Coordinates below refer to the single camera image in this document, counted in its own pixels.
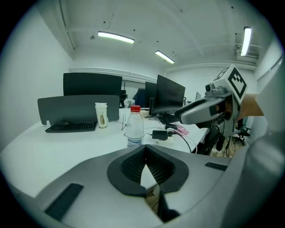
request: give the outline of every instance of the air conditioner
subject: air conditioner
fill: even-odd
[[[248,51],[245,56],[240,56],[240,54],[241,50],[236,50],[237,61],[256,63],[259,57],[259,54],[257,52],[251,52],[251,51]]]

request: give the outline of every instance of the keyboard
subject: keyboard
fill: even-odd
[[[83,132],[93,131],[96,127],[96,122],[93,123],[78,123],[70,125],[54,124],[50,128],[46,129],[47,133],[69,133],[69,132]]]
[[[176,118],[175,115],[159,116],[157,119],[162,124],[179,122],[179,119]]]

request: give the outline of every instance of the vent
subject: vent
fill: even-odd
[[[237,50],[237,54],[238,56],[240,56],[241,50]],[[257,52],[248,51],[245,56],[241,56],[241,57],[251,57],[251,58],[258,59],[259,54]]]

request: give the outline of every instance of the gray partition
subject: gray partition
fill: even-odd
[[[43,125],[46,125],[47,120],[53,125],[63,119],[74,123],[97,122],[96,102],[107,103],[109,121],[119,119],[119,96],[115,95],[60,96],[37,100]]]

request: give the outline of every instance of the ceiling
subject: ceiling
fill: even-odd
[[[253,28],[249,50],[259,52],[260,18],[234,0],[61,0],[61,14],[74,49],[110,49],[167,67],[235,61],[245,26]],[[98,37],[107,31],[135,39],[133,45]],[[175,61],[155,55],[160,50]]]

